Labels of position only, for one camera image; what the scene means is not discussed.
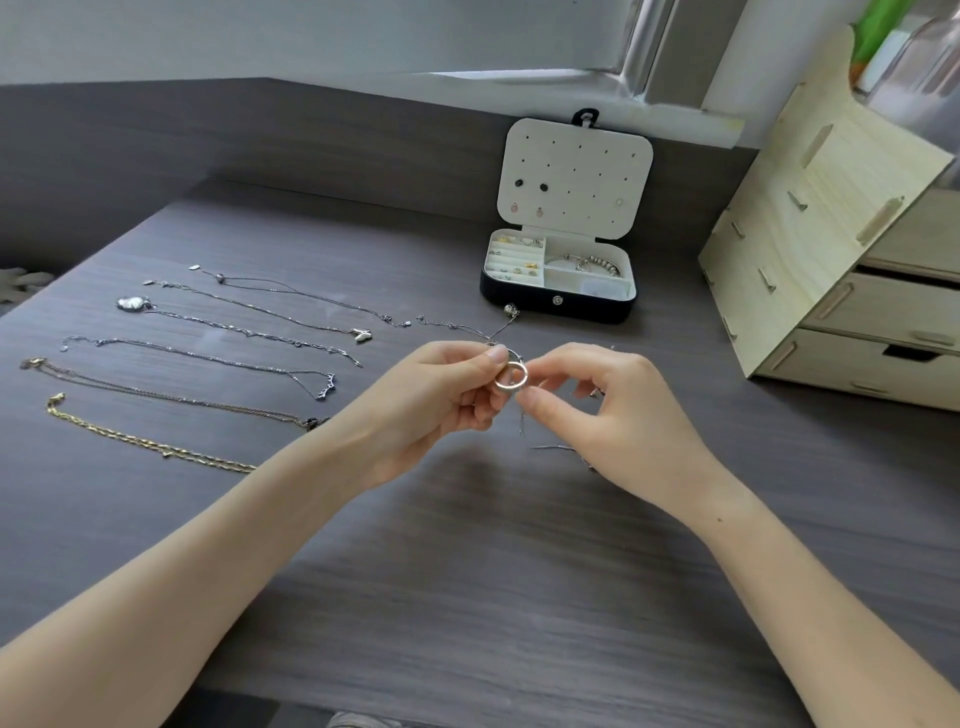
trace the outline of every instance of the desk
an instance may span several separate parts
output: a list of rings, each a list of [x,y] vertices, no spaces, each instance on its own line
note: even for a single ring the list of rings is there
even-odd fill
[[[291,425],[61,384],[18,371],[21,359],[49,356],[158,391],[332,414],[408,351],[454,332],[389,328],[332,305],[229,289],[303,319],[372,328],[374,339],[358,347],[141,282],[211,290],[212,281],[187,270],[199,263],[401,320],[423,313],[493,330],[503,313],[477,289],[489,233],[476,223],[211,182],[0,319],[0,640],[239,478],[60,422],[44,412],[48,396],[66,391],[62,408],[94,423],[245,462],[263,461],[297,434]],[[671,253],[660,241],[631,252],[639,299],[626,324],[521,314],[501,340],[528,358],[569,340],[649,356],[717,455],[960,682],[960,418],[745,381],[690,251]],[[350,347],[364,366],[113,305],[145,292],[185,313]],[[119,345],[60,352],[71,334],[330,368],[338,388],[313,404],[280,376]],[[354,501],[253,603],[200,684],[457,728],[808,725],[699,542],[575,454],[528,449],[553,442],[532,423],[520,435],[511,403],[490,432],[447,438],[414,472]]]

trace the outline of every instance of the silver ring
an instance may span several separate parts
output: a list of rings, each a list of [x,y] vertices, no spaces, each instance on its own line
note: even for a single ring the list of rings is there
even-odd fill
[[[523,372],[523,379],[513,384],[504,384],[499,379],[494,379],[493,383],[496,384],[497,389],[503,392],[515,392],[517,389],[524,386],[527,383],[527,379],[530,378],[530,373],[527,371],[527,365],[524,364],[522,361],[508,361],[507,366],[505,366],[503,370],[501,370],[501,373],[506,372],[511,368],[521,370]]]

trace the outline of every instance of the charm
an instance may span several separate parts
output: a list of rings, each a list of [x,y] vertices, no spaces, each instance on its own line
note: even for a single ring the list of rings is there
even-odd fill
[[[150,301],[142,296],[129,296],[128,298],[117,299],[117,308],[124,311],[139,312],[151,307]]]

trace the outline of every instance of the gray wall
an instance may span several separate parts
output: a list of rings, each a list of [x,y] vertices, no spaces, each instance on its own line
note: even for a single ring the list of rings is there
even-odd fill
[[[514,121],[269,79],[0,87],[0,266],[69,268],[206,177],[496,225]],[[634,237],[699,248],[755,152],[654,142]]]

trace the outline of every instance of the fingernail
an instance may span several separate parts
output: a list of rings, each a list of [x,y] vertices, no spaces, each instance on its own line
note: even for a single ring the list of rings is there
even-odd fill
[[[487,356],[498,364],[503,364],[507,361],[507,348],[503,344],[497,344],[487,352]]]

